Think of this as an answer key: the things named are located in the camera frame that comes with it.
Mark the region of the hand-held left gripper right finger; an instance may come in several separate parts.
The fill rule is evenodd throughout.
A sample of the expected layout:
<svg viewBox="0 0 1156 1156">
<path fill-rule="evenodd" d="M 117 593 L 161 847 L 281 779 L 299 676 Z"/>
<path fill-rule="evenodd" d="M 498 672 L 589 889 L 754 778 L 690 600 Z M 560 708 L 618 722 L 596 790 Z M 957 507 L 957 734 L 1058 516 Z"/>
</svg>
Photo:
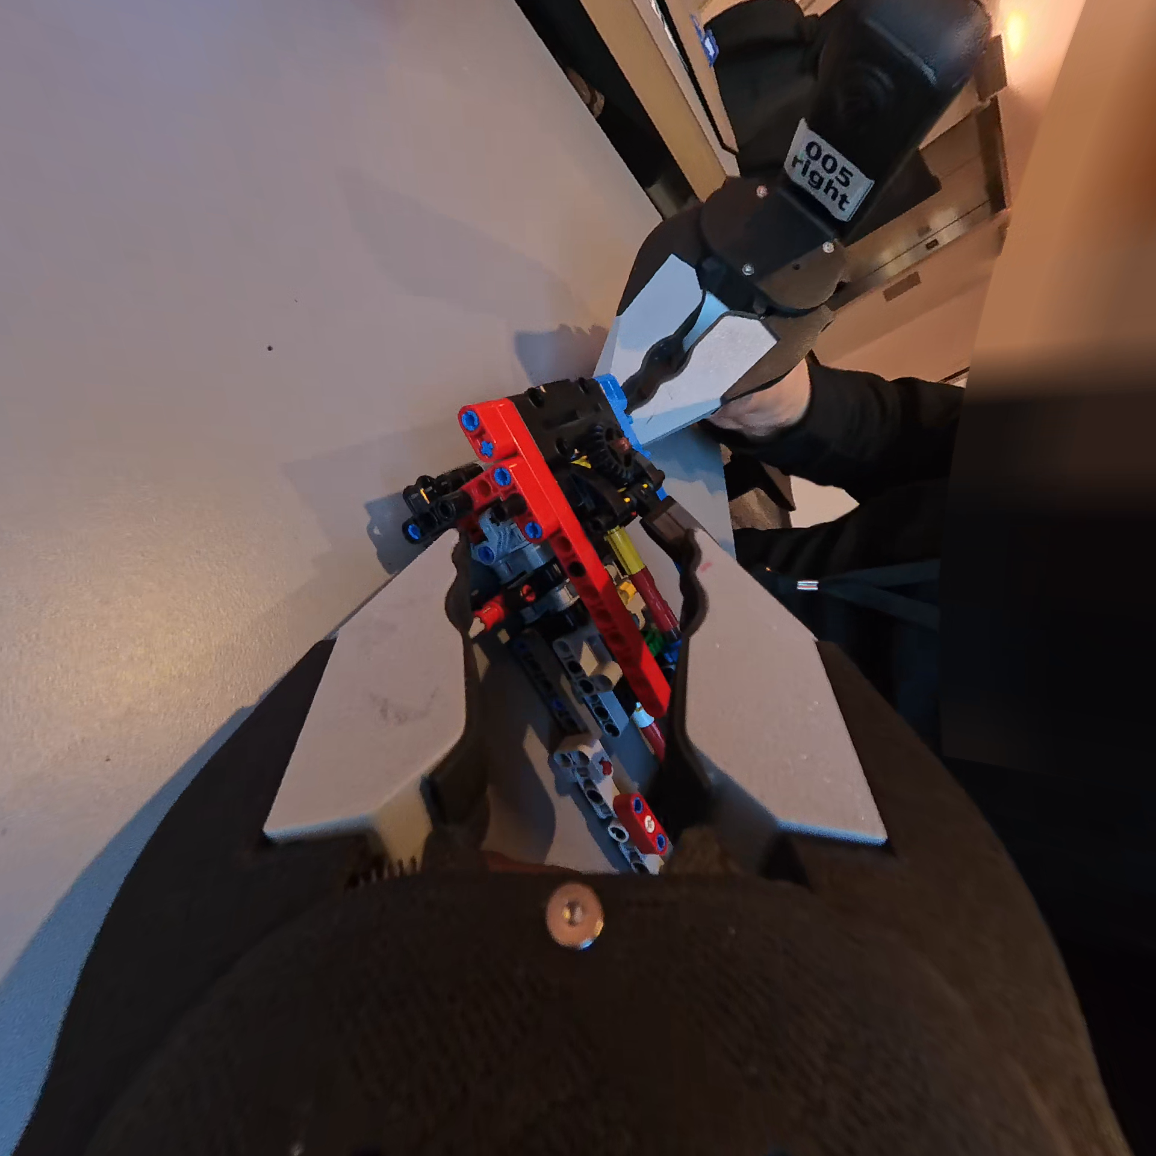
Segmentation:
<svg viewBox="0 0 1156 1156">
<path fill-rule="evenodd" d="M 700 617 L 683 644 L 681 722 L 721 842 L 885 844 L 816 637 L 707 531 L 688 541 Z"/>
</svg>

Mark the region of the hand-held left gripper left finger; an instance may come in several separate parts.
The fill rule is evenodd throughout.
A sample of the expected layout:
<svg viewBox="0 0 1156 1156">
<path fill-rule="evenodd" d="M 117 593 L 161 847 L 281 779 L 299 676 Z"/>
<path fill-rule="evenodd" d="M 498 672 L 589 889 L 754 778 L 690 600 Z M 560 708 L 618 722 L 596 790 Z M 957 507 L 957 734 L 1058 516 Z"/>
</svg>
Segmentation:
<svg viewBox="0 0 1156 1156">
<path fill-rule="evenodd" d="M 338 631 L 264 832 L 427 841 L 484 794 L 470 561 L 445 532 Z"/>
</svg>

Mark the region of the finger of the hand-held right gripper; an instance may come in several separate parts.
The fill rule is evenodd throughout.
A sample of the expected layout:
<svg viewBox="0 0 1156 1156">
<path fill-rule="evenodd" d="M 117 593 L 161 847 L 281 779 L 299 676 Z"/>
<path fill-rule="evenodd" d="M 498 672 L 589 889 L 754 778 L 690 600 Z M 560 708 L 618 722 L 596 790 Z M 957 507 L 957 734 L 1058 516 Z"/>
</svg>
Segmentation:
<svg viewBox="0 0 1156 1156">
<path fill-rule="evenodd" d="M 725 314 L 692 347 L 687 360 L 631 412 L 640 446 L 651 446 L 716 413 L 724 396 L 778 339 L 760 321 Z"/>
<path fill-rule="evenodd" d="M 706 302 L 698 270 L 670 255 L 615 318 L 594 381 L 609 400 L 649 400 L 671 395 L 699 400 L 698 346 L 706 329 Z"/>
</svg>

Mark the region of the toy brick car model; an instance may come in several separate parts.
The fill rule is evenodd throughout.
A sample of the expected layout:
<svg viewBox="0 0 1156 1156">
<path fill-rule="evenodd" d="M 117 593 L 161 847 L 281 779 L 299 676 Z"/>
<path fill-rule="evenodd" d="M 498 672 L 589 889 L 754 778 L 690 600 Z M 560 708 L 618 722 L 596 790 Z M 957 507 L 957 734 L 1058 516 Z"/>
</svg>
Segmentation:
<svg viewBox="0 0 1156 1156">
<path fill-rule="evenodd" d="M 659 876 L 674 840 L 623 754 L 666 754 L 682 622 L 630 528 L 661 512 L 664 472 L 612 375 L 465 406 L 469 465 L 404 490 L 409 542 L 462 532 L 489 585 L 471 634 L 495 635 L 552 717 L 551 762 L 625 868 Z"/>
</svg>

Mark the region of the person's right forearm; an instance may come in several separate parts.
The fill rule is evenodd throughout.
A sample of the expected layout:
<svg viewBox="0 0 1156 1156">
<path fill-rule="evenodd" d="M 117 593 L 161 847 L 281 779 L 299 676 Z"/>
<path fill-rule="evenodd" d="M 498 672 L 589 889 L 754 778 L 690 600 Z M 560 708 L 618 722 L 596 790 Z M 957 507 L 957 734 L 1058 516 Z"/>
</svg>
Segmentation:
<svg viewBox="0 0 1156 1156">
<path fill-rule="evenodd" d="M 834 487 L 858 502 L 948 478 L 966 389 L 958 383 L 825 366 L 807 358 L 812 398 L 802 420 L 754 440 L 706 426 L 731 449 L 783 475 Z"/>
</svg>

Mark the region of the person's right hand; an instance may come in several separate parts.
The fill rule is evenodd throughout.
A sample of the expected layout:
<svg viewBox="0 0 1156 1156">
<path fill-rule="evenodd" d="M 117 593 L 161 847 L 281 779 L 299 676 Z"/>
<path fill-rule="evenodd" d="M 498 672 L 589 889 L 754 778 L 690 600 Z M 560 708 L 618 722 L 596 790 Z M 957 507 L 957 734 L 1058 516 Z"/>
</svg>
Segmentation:
<svg viewBox="0 0 1156 1156">
<path fill-rule="evenodd" d="M 763 440 L 798 425 L 811 398 L 811 369 L 805 359 L 767 388 L 722 406 L 707 423 L 725 433 Z"/>
</svg>

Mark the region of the dark cloth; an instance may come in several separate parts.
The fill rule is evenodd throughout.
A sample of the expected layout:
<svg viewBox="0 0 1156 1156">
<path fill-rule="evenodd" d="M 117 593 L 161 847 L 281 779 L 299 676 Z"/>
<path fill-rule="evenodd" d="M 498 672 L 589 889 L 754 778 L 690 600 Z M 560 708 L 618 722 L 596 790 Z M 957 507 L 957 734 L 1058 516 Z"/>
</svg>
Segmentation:
<svg viewBox="0 0 1156 1156">
<path fill-rule="evenodd" d="M 794 1 L 737 3 L 706 23 L 714 76 L 745 177 L 787 158 L 818 83 L 823 18 Z"/>
</svg>

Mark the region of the grey table with beige edge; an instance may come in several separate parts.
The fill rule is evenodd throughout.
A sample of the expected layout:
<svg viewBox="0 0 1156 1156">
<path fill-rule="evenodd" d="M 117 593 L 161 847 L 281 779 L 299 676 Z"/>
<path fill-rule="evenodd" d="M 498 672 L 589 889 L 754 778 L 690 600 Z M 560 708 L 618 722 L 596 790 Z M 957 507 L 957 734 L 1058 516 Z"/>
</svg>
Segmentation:
<svg viewBox="0 0 1156 1156">
<path fill-rule="evenodd" d="M 694 195 L 737 177 L 739 144 L 716 78 L 708 18 L 730 3 L 584 1 L 594 29 Z"/>
</svg>

